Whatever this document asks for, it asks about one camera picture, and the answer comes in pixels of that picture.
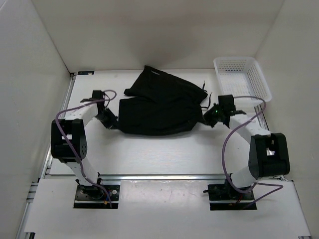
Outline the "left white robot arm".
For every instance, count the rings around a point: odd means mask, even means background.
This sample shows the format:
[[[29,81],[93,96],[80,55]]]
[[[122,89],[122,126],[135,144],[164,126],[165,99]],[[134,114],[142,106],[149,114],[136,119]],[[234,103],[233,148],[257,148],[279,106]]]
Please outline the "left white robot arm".
[[[100,174],[87,157],[88,144],[85,127],[93,119],[107,129],[116,129],[118,117],[108,108],[115,99],[114,90],[94,90],[92,97],[81,100],[80,105],[57,113],[51,123],[51,155],[67,165],[77,177],[78,184],[87,188],[93,199],[103,197],[105,188]]]

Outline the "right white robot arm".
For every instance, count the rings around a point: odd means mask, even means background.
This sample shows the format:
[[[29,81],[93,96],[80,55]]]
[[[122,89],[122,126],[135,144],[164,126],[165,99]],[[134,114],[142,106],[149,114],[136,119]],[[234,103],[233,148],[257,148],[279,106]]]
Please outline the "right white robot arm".
[[[215,127],[218,122],[231,129],[226,137],[221,152],[221,163],[226,176],[224,194],[229,199],[237,198],[241,193],[250,192],[258,180],[273,176],[287,175],[290,172],[290,160],[287,139],[282,133],[272,133],[262,128],[253,117],[248,117],[244,111],[236,109],[233,95],[218,97],[214,104],[203,116],[206,125]],[[226,168],[225,151],[228,140],[238,133],[249,145],[247,166],[229,174]]]

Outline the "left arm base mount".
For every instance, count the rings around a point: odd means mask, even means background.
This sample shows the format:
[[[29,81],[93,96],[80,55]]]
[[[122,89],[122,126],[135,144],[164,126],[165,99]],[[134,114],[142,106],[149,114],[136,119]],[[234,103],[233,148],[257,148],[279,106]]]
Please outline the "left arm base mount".
[[[78,184],[75,192],[73,208],[75,209],[118,209],[120,184],[102,185],[109,193],[111,202],[104,190],[95,186]]]

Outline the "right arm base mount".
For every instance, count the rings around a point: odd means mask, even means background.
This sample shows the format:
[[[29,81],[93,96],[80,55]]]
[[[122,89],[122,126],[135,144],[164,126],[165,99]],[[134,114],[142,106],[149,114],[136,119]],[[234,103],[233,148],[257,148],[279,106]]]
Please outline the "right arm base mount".
[[[203,191],[209,197],[211,211],[257,210],[253,192],[246,194],[234,190],[228,183],[208,184]]]

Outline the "black shorts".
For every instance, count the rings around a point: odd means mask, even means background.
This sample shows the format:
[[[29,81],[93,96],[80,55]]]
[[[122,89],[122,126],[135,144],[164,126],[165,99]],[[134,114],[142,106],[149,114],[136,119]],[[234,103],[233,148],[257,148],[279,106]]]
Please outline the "black shorts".
[[[145,66],[119,101],[118,129],[127,134],[166,136],[191,131],[203,122],[204,88]]]

